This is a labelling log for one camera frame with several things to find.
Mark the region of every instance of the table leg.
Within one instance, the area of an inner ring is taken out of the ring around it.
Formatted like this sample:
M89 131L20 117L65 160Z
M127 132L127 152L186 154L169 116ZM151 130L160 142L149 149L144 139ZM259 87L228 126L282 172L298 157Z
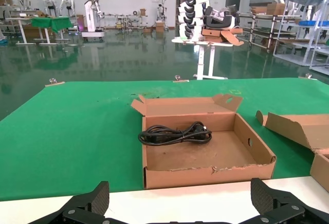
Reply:
M18 21L19 21L19 25L20 25L20 29L21 29L21 34L22 34L22 37L23 37L23 43L16 43L16 45L35 45L35 43L27 43L25 33L24 33L24 29L23 29L23 26L22 26L22 21L21 20L18 20Z
M205 47L200 45L199 49L199 62L197 64L197 80L202 80L204 75L204 56L205 56Z
M39 27L39 35L40 35L40 38L35 38L33 40L35 40L35 41L45 41L46 40L46 39L43 38L42 31L41 31L40 27Z
M70 39L64 39L64 37L63 37L63 30L60 30L60 34L61 34L61 38L59 38L59 39L55 39L56 41L70 41Z
M212 77L214 71L214 58L215 58L215 46L211 46L210 50L210 61L209 61L209 72L208 75Z
M45 28L45 33L46 33L46 38L47 38L47 43L41 43L40 45L58 45L58 43L50 43L50 39L49 39L49 34L48 34L48 29Z

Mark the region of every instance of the cardboard box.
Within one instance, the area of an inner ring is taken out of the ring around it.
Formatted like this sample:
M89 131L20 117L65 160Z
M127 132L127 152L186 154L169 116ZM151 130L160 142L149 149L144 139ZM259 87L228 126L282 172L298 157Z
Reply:
M146 16L146 9L142 8L142 9L140 10L140 15L141 15L141 16Z
M285 4L271 3L267 5L267 15L283 15Z
M232 34L242 34L242 28L233 28L230 29L229 32ZM209 35L209 36L221 36L221 30L210 30L210 29L202 29L202 35Z
M165 23L164 22L156 22L156 27L164 27Z
M200 121L212 131L212 139L207 144L143 145L146 189L272 177L276 163L274 153L236 113L242 97L219 94L201 98L139 96L139 99L133 101L132 107L143 115L143 130L153 125L186 129Z
M156 32L164 32L165 29L164 29L163 26L157 26L157 27L155 28L155 31L156 31Z
M310 174L329 191L329 114L263 115L261 111L257 111L256 117L266 128L315 153Z
M143 29L143 33L151 33L151 32L152 32L152 30L149 29L149 28L145 28L145 29Z
M266 13L267 7L251 7L252 14Z
M40 38L39 28L32 25L23 25L24 33L27 38ZM46 32L44 29L41 29L43 38L46 38ZM49 36L54 35L54 32L51 28L48 28Z

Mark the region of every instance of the screw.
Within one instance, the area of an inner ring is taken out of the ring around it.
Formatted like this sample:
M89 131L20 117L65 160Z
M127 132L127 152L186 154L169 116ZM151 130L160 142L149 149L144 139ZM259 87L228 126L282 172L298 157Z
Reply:
M269 220L268 220L267 218L265 218L265 217L262 217L262 218L261 218L261 221L262 221L262 222L266 222L266 223L269 222Z

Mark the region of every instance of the hole in cardboard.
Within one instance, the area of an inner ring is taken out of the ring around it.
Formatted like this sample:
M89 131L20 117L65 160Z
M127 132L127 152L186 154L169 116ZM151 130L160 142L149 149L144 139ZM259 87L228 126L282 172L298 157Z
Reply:
M233 97L230 97L229 99L227 99L226 103L230 103L233 100Z
M248 138L248 145L249 145L250 147L252 147L252 139L251 139L251 138Z

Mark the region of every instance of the green table surface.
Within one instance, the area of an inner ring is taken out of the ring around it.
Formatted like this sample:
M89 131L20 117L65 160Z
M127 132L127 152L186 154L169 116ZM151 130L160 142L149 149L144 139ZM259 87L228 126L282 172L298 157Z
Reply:
M133 99L218 93L244 98L238 113L276 154L274 178L309 175L313 153L261 127L255 114L329 113L329 86L320 81L71 82L44 88L0 122L0 200L81 194L101 180L111 192L142 190Z
M31 19L31 22L34 27L52 28L55 33L58 33L61 29L73 26L69 17L34 17Z

